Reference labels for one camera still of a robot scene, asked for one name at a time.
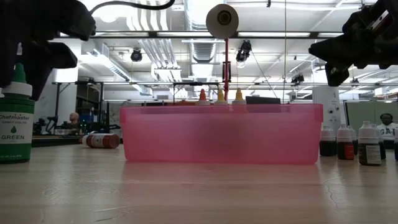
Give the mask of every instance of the cable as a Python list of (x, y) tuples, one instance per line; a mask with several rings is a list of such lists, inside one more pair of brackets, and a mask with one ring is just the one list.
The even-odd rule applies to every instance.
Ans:
[(284, 90), (282, 92), (282, 104), (285, 103), (285, 84), (286, 84), (286, 57), (287, 57), (287, 0), (285, 0), (285, 62), (284, 62)]
[(265, 75), (265, 74), (264, 74), (264, 72), (262, 71), (262, 69), (261, 69), (261, 66), (260, 66), (259, 62), (257, 61), (257, 58), (256, 58), (256, 56), (254, 55), (254, 52), (253, 52), (253, 50), (251, 50), (251, 53), (253, 54), (253, 57), (254, 57), (254, 59), (255, 59), (255, 61), (256, 61), (256, 63), (257, 63), (257, 66), (260, 68), (260, 71), (261, 71), (261, 74), (262, 74), (262, 76), (263, 76), (263, 77), (266, 79), (266, 82), (268, 83), (268, 85), (269, 85), (269, 88), (272, 90), (272, 92), (274, 93), (275, 97), (276, 97), (276, 98), (278, 98), (278, 96), (276, 95), (276, 93), (275, 93), (274, 89), (272, 89), (272, 86), (271, 86), (271, 84), (269, 84), (269, 81), (268, 81), (268, 79), (267, 79), (266, 75)]
[(138, 3), (133, 3), (133, 2), (125, 2), (125, 1), (110, 1), (110, 2), (104, 2), (101, 3), (97, 6), (95, 6), (91, 11), (90, 14), (92, 15), (97, 9), (104, 7), (104, 6), (131, 6), (135, 7), (138, 9), (147, 9), (147, 10), (164, 10), (170, 8), (174, 4), (175, 0), (170, 0), (168, 3), (163, 4), (161, 6), (148, 6), (144, 4), (138, 4)]

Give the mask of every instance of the fluorescent light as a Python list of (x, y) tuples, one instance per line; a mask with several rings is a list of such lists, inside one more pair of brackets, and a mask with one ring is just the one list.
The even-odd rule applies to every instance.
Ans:
[(97, 32), (95, 37), (148, 37), (148, 32)]
[(130, 85), (129, 82), (107, 82), (104, 85)]
[(158, 37), (212, 37), (209, 32), (158, 32)]
[(239, 32), (238, 37), (309, 37), (309, 32)]
[(173, 85), (172, 82), (136, 82), (136, 83), (140, 85)]
[(319, 33), (318, 37), (338, 37), (344, 33)]
[(217, 44), (217, 43), (225, 43), (223, 40), (181, 40), (183, 44)]
[[(232, 7), (267, 7), (266, 2), (232, 2), (229, 4)], [(298, 11), (336, 11), (336, 10), (352, 10), (357, 9), (360, 7), (358, 4), (357, 6), (345, 6), (345, 7), (306, 7), (306, 6), (286, 6), (283, 2), (273, 2), (273, 8), (279, 9), (290, 9), (290, 10), (298, 10)]]

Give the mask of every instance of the ceiling duct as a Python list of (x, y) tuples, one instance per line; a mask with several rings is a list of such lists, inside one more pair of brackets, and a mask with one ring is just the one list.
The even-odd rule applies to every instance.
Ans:
[[(185, 20), (188, 30), (204, 31), (206, 28), (206, 15), (218, 4), (225, 3), (225, 0), (185, 0)], [(215, 59), (217, 44), (192, 43), (190, 51), (192, 62), (210, 63)], [(213, 65), (192, 65), (194, 76), (209, 77), (213, 73)]]

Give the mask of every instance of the pink plastic bin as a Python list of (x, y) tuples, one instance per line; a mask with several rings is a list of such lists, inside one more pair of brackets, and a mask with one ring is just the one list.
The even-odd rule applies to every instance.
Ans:
[(134, 162), (314, 164), (322, 105), (121, 108), (126, 159)]

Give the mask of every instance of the ceiling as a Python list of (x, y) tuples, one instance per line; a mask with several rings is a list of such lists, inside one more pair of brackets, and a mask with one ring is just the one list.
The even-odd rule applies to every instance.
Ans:
[[(103, 2), (93, 0), (81, 0), (91, 9), (94, 4)], [(200, 1), (202, 4), (209, 4), (211, 0), (191, 0)], [(157, 4), (163, 4), (164, 1), (156, 1)], [(371, 4), (376, 0), (364, 1)], [(267, 8), (264, 1), (247, 1), (247, 0), (228, 0), (228, 4), (233, 6), (239, 15), (240, 31), (286, 31), (295, 32), (341, 32), (343, 24), (348, 20), (353, 12), (358, 11), (361, 1), (357, 0), (288, 0), (288, 9), (284, 9), (284, 1), (272, 0), (272, 5)], [(331, 7), (344, 10), (330, 10)], [(105, 11), (94, 13), (97, 23), (97, 30), (129, 30), (126, 25), (126, 16), (131, 15), (131, 11), (124, 12), (121, 8), (104, 7)], [(167, 10), (166, 21), (170, 30), (188, 30), (185, 20), (185, 12), (183, 11), (183, 1), (176, 0), (174, 6)], [(142, 10), (138, 10), (138, 16), (141, 17)], [(154, 30), (150, 25), (153, 14), (156, 15), (157, 24), (160, 24), (160, 11), (144, 12), (146, 13), (147, 24), (150, 30)], [(102, 17), (113, 16), (114, 22), (104, 22)], [(181, 68), (182, 78), (192, 78), (193, 74), (192, 57), (189, 44), (182, 43), (183, 39), (171, 39), (172, 49), (177, 59), (178, 66)], [(143, 59), (141, 62), (132, 62), (130, 59), (134, 48), (142, 48), (139, 39), (95, 39), (95, 45), (101, 46), (105, 44), (109, 47), (109, 57), (116, 61), (123, 69), (130, 73), (135, 81), (151, 82), (155, 81), (151, 76), (152, 62), (146, 52), (142, 49)], [(316, 42), (315, 39), (251, 39), (252, 52), (243, 68), (238, 68), (235, 60), (236, 51), (239, 49), (243, 40), (230, 39), (228, 46), (228, 55), (231, 61), (232, 82), (262, 82), (267, 79), (269, 82), (282, 82), (283, 76), (286, 75), (287, 82), (290, 83), (291, 77), (297, 73), (302, 73), (306, 82), (326, 82), (324, 73), (313, 73), (311, 61), (316, 63), (317, 60), (308, 53), (309, 46)], [(213, 69), (211, 77), (208, 80), (221, 80), (222, 62), (225, 61), (225, 43), (218, 43), (216, 55), (213, 61)], [(366, 83), (381, 82), (383, 80), (391, 82), (392, 77), (398, 77), (398, 71), (392, 67), (390, 70), (382, 72), (378, 75), (371, 76), (365, 80)], [(369, 66), (364, 70), (352, 69), (351, 76), (361, 77), (361, 74), (379, 71), (375, 66)], [(80, 77), (93, 77), (97, 81), (120, 81), (114, 74), (100, 63), (92, 61), (80, 61), (79, 68)]]

